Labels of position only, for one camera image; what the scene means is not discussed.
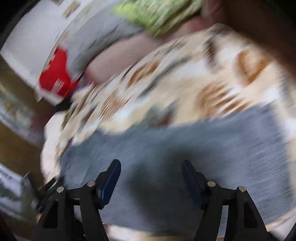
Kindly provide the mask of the red box with white text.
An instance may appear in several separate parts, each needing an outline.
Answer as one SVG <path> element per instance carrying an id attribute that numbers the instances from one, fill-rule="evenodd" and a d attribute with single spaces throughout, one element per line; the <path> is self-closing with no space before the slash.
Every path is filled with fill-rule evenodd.
<path id="1" fill-rule="evenodd" d="M 67 52 L 56 48 L 53 59 L 48 67 L 42 71 L 39 84 L 41 89 L 56 94 L 60 97 L 69 97 L 78 86 L 78 79 L 72 79 L 66 69 Z"/>

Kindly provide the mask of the grey blue denim jeans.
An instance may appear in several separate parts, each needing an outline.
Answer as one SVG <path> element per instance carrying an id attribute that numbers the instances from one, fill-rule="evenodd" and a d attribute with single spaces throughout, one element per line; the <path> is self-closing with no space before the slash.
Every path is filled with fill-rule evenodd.
<path id="1" fill-rule="evenodd" d="M 65 186 L 77 188 L 95 179 L 114 159 L 121 162 L 121 174 L 101 212 L 110 225 L 194 236 L 202 212 L 182 177 L 184 160 L 221 187 L 245 186 L 265 223 L 295 204 L 287 149 L 270 105 L 176 128 L 131 128 L 112 135 L 96 131 L 63 154 Z"/>

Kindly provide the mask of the white board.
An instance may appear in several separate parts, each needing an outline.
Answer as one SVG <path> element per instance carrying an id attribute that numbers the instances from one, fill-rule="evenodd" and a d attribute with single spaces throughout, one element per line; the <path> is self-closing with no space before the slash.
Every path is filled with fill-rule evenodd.
<path id="1" fill-rule="evenodd" d="M 60 97 L 40 89 L 39 76 L 58 38 L 91 1 L 78 1 L 78 8 L 66 18 L 63 13 L 72 3 L 40 1 L 22 17 L 1 49 L 1 56 L 10 68 L 35 91 L 37 101 L 45 99 L 52 105 L 61 101 Z"/>

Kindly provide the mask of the green patterned cloth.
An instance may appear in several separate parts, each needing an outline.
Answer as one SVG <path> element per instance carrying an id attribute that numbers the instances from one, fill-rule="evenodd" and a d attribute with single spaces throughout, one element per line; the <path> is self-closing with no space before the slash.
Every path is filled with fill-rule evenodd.
<path id="1" fill-rule="evenodd" d="M 123 1 L 114 7 L 114 12 L 158 36 L 195 15 L 202 6 L 202 0 Z"/>

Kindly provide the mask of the beige leaf pattern fleece blanket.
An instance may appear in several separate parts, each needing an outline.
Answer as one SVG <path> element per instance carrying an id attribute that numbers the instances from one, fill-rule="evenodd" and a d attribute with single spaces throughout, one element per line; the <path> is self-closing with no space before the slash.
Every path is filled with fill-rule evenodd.
<path id="1" fill-rule="evenodd" d="M 295 78 L 264 49 L 222 25 L 172 40 L 106 83 L 78 90 L 70 108 L 47 123 L 41 172 L 46 182 L 63 177 L 63 154 L 96 131 L 176 128 L 267 105 L 281 128 L 295 202 Z M 295 204 L 265 224 L 273 230 L 288 220 L 295 220 Z M 186 237 L 110 225 L 118 240 L 162 240 L 171 233 Z"/>

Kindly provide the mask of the pink brown bed sheet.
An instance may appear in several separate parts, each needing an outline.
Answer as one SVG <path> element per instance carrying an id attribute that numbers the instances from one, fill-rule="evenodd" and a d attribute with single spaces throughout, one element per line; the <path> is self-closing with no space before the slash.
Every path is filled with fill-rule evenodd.
<path id="1" fill-rule="evenodd" d="M 198 16 L 162 36 L 152 37 L 147 32 L 141 32 L 123 38 L 98 54 L 88 64 L 84 76 L 88 81 L 100 85 L 113 75 L 121 73 L 126 67 L 140 61 L 162 44 L 207 27 L 205 19 Z"/>

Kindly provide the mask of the grey quilted blanket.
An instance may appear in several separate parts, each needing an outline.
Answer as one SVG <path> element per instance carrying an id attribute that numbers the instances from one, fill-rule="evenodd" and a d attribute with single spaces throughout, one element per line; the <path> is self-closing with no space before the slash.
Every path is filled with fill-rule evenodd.
<path id="1" fill-rule="evenodd" d="M 69 76 L 77 79 L 96 55 L 116 41 L 141 31 L 141 27 L 113 13 L 97 13 L 67 41 Z"/>

